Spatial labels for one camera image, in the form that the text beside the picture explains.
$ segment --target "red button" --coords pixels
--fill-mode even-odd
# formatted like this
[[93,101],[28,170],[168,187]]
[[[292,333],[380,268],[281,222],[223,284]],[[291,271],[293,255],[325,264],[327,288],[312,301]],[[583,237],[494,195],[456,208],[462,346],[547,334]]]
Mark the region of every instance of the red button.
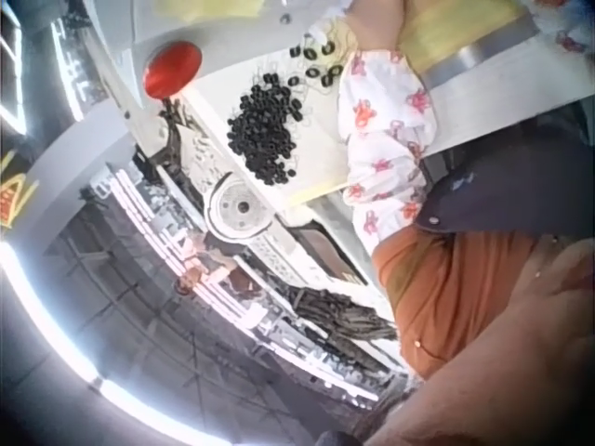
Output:
[[176,42],[151,61],[142,83],[147,95],[165,99],[190,83],[203,62],[203,53],[190,42]]

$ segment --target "silver strip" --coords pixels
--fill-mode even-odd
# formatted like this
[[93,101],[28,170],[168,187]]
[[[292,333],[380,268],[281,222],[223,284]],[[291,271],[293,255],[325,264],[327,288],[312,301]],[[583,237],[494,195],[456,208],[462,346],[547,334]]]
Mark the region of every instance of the silver strip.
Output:
[[487,34],[477,42],[461,48],[442,62],[438,62],[424,72],[421,79],[427,89],[445,84],[493,56],[529,40],[538,32],[532,16],[527,13],[508,25]]

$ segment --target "floral sleeve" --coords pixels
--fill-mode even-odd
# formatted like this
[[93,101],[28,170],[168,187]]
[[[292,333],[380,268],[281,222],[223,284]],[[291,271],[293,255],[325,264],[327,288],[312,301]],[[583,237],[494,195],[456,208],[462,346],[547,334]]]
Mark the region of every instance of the floral sleeve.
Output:
[[595,9],[589,0],[519,0],[540,31],[571,53],[592,54]]
[[419,161],[436,133],[430,98],[401,53],[353,54],[339,86],[338,127],[350,169],[344,199],[371,254],[416,217],[426,185]]

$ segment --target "orange sign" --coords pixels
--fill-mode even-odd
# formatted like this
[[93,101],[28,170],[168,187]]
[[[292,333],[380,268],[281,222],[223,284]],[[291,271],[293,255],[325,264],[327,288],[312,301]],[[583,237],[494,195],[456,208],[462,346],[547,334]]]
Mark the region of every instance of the orange sign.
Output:
[[[15,152],[10,151],[0,161],[0,176],[5,172],[8,165],[15,157]],[[3,228],[12,228],[12,222],[20,214],[23,206],[29,202],[33,193],[39,186],[39,181],[35,181],[28,189],[25,189],[25,174],[17,174],[9,179],[2,178],[0,187],[0,226]]]

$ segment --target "dark jacket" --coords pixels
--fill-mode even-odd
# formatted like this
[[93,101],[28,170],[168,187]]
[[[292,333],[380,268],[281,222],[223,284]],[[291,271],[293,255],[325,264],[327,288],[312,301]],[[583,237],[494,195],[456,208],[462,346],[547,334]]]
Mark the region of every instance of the dark jacket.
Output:
[[594,150],[557,127],[490,136],[430,191],[416,224],[430,232],[594,234]]

